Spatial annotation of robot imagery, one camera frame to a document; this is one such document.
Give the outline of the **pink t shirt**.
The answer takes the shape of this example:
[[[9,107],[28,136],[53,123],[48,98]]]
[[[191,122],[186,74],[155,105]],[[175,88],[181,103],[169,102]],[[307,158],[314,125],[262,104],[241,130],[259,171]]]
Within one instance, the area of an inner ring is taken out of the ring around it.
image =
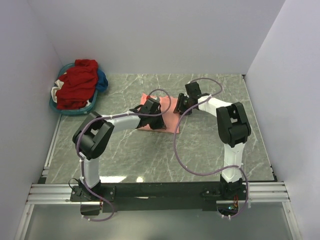
[[[139,130],[143,130],[143,131],[156,131],[156,132],[162,132],[162,133],[174,133],[175,127],[180,119],[180,115],[178,113],[174,113],[174,109],[177,105],[178,99],[175,97],[170,97],[171,99],[171,105],[169,110],[162,115],[164,124],[166,126],[166,129],[151,129],[150,126],[147,124],[146,126],[143,126],[141,128],[139,128]],[[163,97],[159,97],[159,102],[161,105],[161,111],[164,112],[170,103],[169,97],[168,96],[163,96]]]

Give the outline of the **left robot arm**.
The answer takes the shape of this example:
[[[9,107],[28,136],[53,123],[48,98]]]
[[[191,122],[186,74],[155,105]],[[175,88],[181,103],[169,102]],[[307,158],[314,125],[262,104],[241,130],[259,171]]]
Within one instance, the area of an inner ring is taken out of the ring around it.
[[[103,193],[99,176],[99,157],[106,150],[112,134],[145,126],[153,130],[164,130],[166,125],[162,115],[160,100],[150,96],[144,104],[121,114],[90,113],[72,138],[80,158],[79,188],[90,198],[101,199]]]

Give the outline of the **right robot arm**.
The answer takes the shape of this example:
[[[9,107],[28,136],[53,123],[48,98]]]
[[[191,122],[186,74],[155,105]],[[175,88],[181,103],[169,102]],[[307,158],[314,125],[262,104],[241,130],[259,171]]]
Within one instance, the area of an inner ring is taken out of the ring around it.
[[[246,190],[241,165],[251,126],[245,108],[241,102],[229,103],[202,93],[195,81],[187,83],[185,90],[185,94],[179,94],[174,112],[184,116],[197,109],[216,117],[218,136],[224,145],[218,195],[226,200],[232,199]]]

